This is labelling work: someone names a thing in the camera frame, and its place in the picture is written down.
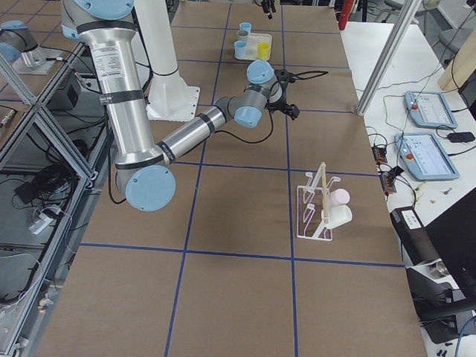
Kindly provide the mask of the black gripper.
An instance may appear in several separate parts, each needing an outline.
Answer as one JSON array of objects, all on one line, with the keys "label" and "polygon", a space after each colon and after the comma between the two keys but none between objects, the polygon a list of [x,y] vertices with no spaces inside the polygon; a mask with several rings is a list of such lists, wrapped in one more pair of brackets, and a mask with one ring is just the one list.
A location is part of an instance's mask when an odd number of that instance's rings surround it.
[{"label": "black gripper", "polygon": [[286,90],[288,84],[296,81],[295,75],[285,69],[275,70],[276,83],[271,87],[271,96],[269,99],[270,112],[282,112],[287,103]]},{"label": "black gripper", "polygon": [[[260,6],[263,10],[276,10],[274,0],[260,0]],[[266,13],[268,19],[272,19],[270,11]]]}]

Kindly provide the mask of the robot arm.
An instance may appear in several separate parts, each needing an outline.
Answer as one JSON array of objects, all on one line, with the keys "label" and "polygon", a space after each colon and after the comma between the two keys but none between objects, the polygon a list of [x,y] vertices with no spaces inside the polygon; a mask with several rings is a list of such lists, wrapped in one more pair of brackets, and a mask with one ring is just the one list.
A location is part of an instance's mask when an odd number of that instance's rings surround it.
[{"label": "robot arm", "polygon": [[167,205],[176,191],[170,165],[227,122],[254,128],[264,111],[299,114],[286,101],[285,71],[265,60],[248,66],[241,95],[197,113],[199,89],[179,73],[164,1],[64,1],[62,27],[91,51],[118,146],[116,185],[138,210]]}]

